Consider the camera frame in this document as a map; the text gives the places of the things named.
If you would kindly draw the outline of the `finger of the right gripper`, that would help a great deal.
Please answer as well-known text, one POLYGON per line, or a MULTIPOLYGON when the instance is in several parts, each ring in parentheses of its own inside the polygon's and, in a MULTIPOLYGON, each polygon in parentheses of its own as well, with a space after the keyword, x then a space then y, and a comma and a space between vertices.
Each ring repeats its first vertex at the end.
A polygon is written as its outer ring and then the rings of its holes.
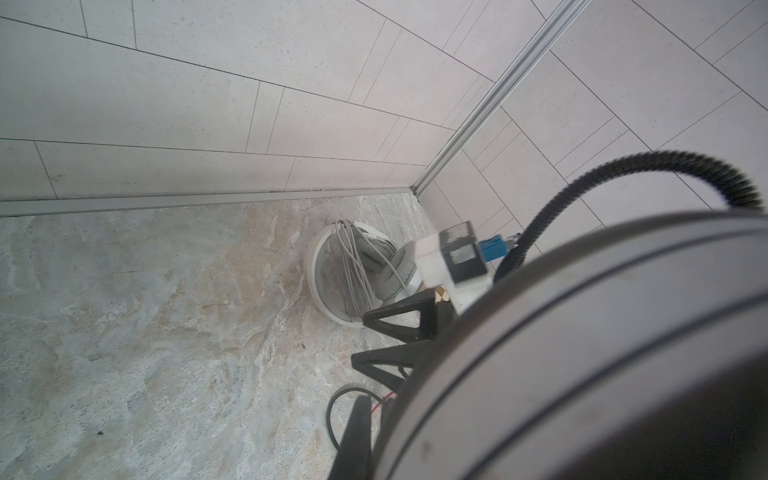
POLYGON ((403 343, 432 340, 438 333, 436 291, 427 289, 408 298, 371 310, 363 326, 403 343))
POLYGON ((380 383, 390 391, 399 392, 408 372, 413 372, 432 342, 423 340, 351 355, 352 368, 380 383))

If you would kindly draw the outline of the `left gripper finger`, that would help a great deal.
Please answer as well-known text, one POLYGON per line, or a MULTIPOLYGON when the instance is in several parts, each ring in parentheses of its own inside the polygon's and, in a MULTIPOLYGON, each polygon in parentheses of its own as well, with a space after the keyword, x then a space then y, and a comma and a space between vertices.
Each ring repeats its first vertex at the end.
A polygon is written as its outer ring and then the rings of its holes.
POLYGON ((353 404, 329 480, 365 480, 371 463, 371 398, 358 396, 353 404))

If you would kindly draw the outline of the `black white headphones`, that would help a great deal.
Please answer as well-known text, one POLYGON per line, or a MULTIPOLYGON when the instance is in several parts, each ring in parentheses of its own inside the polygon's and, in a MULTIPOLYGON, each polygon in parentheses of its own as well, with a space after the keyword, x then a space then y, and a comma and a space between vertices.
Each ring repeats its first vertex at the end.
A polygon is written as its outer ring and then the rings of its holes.
POLYGON ((767 218, 609 227, 506 276, 429 348, 375 479, 763 479, 767 218))

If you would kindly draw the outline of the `white grey headphones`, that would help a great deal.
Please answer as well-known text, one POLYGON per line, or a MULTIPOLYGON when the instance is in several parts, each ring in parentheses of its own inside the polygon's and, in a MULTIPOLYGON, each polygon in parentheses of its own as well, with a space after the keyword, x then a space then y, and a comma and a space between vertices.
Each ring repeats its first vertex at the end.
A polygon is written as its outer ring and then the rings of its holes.
POLYGON ((417 293, 422 277, 414 243, 396 245, 359 221, 338 220, 309 243, 304 258, 311 297, 329 320, 352 328, 362 316, 417 293))

